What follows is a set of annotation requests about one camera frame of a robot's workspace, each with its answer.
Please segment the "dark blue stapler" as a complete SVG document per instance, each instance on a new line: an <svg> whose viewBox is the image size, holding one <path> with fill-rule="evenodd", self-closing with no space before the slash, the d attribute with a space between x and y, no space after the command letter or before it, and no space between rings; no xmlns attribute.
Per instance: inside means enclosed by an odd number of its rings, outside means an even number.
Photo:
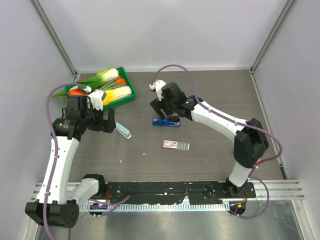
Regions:
<svg viewBox="0 0 320 240"><path fill-rule="evenodd" d="M180 122L171 122L167 121L167 117L165 117L163 120L161 120L159 117L155 117L152 119L152 125L158 126L158 127L175 127L178 128L181 126L181 120Z"/></svg>

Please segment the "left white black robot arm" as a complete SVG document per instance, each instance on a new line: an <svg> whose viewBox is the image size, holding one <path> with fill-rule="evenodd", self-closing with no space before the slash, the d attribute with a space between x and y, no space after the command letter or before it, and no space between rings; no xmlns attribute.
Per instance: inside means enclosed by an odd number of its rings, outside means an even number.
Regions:
<svg viewBox="0 0 320 240"><path fill-rule="evenodd" d="M34 202L27 202L25 213L38 225L73 228L80 208L91 198L102 199L107 184L100 174L87 174L71 192L67 191L71 166L81 137L87 130L112 133L116 128L112 108L104 119L106 93L96 90L89 95L66 98L62 117L52 123L51 152L44 182Z"/></svg>

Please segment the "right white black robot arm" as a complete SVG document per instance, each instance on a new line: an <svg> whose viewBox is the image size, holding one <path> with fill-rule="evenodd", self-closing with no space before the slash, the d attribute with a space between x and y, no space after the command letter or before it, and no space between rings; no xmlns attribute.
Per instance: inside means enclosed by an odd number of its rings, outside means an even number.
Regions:
<svg viewBox="0 0 320 240"><path fill-rule="evenodd" d="M269 148L261 122L233 117L195 95L186 96L175 82L156 80L149 89L156 93L150 105L161 120L177 114L204 124L232 141L235 165L225 181L225 190L233 198L242 194L254 165Z"/></svg>

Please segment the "yellow white napa cabbage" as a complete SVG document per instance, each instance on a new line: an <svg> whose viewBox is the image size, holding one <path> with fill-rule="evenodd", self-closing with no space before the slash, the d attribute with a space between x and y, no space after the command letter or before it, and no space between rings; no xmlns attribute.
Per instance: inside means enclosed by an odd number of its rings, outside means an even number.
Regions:
<svg viewBox="0 0 320 240"><path fill-rule="evenodd" d="M103 100L103 105L107 106L115 101L121 100L132 95L132 89L129 86L122 86L105 91L106 97Z"/></svg>

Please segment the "green long beans bundle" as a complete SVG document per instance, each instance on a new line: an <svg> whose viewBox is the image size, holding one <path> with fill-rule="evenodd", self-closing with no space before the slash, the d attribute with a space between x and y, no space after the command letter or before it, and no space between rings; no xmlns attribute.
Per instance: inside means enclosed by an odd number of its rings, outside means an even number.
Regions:
<svg viewBox="0 0 320 240"><path fill-rule="evenodd" d="M107 90L117 89L117 88L124 87L124 86L126 86L125 83L116 83L114 81L114 82L109 83L108 85L105 84L100 88L96 88L96 90L97 91L107 91Z"/></svg>

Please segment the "green plastic tray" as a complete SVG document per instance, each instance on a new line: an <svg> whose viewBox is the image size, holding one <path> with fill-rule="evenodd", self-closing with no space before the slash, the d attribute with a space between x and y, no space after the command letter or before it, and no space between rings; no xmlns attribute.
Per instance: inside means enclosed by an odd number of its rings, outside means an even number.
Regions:
<svg viewBox="0 0 320 240"><path fill-rule="evenodd" d="M121 106L121 105L130 103L130 102L132 102L133 100L135 100L136 94L137 94L135 88L133 87L132 82L130 81L130 79L129 79L126 71L125 71L125 69L124 69L123 67L112 67L112 68L116 68L116 69L118 70L118 72L119 72L119 77L118 77L118 78L124 78L124 79L126 80L126 86L129 86L129 87L131 88L131 90L132 90L132 95L127 96L127 97L124 97L124 98L122 98L122 99L120 99L120 100L117 100L117 101L115 101L115 102L113 102L113 103L110 103L110 104L108 104L108 105L103 105L103 107L104 107L105 110L107 110L107 109L110 108L110 107L111 107L111 108L116 108L116 107L119 107L119 106ZM82 79L86 79L87 77L90 77L90 76L82 77L82 78L79 79L79 81L82 80ZM111 80L110 82L108 82L108 83L106 83L106 84L108 85L109 83L116 82L116 80L117 80L118 78L115 78L115 79Z"/></svg>

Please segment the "small orange carrot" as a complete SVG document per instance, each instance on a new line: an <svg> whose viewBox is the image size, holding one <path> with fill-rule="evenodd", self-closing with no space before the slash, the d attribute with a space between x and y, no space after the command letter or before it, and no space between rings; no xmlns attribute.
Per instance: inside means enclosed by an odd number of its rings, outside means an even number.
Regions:
<svg viewBox="0 0 320 240"><path fill-rule="evenodd" d="M126 80L124 78L122 78L122 77L119 77L115 82L117 84L124 84L124 85L127 84Z"/></svg>

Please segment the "large orange carrot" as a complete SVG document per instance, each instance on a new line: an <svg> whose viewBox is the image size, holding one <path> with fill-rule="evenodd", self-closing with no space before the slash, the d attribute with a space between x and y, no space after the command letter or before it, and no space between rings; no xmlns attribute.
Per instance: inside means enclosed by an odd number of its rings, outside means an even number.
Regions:
<svg viewBox="0 0 320 240"><path fill-rule="evenodd" d="M79 90L79 89L70 90L68 94L70 96L86 96L87 95L86 92L83 92L82 90Z"/></svg>

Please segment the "upper white bok choy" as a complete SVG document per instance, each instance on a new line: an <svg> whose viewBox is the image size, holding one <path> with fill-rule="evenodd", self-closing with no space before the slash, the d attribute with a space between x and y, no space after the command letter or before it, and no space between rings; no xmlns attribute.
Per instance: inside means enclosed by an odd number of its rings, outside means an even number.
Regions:
<svg viewBox="0 0 320 240"><path fill-rule="evenodd" d="M96 75L81 79L79 84L90 87L92 90L100 89L111 80L120 76L119 71L115 67L98 72Z"/></svg>

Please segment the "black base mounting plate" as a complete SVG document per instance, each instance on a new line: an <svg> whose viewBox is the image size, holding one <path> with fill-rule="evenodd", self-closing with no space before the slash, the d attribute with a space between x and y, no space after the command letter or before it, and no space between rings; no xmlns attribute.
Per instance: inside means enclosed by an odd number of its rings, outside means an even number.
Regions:
<svg viewBox="0 0 320 240"><path fill-rule="evenodd" d="M154 181L108 182L104 196L112 203L125 197L130 205L174 205L187 197L191 205L220 204L223 199L254 199L254 184L237 189L220 181Z"/></svg>

